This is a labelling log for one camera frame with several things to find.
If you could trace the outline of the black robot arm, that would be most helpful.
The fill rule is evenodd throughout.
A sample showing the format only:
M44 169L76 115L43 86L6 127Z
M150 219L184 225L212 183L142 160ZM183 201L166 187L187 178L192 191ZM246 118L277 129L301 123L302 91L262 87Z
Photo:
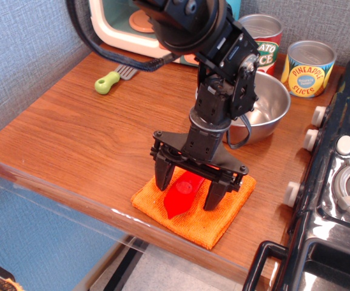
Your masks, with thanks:
M234 19L226 1L137 1L150 18L159 43L173 57L198 61L197 99L187 133L156 131L151 154L159 189L169 185L176 167L210 181L204 203L214 210L225 194L240 188L248 168L229 153L235 120L251 128L247 113L258 97L257 44Z

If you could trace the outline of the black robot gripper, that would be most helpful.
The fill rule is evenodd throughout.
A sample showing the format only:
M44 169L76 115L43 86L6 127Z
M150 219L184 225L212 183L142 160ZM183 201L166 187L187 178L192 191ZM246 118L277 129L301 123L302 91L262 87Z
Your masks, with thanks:
M156 186L166 190L175 167L212 181L203 207L205 211L214 210L226 192L238 191L249 169L223 145L223 135L230 124L230 121L220 125L192 122L188 133L155 131L150 154L155 161Z

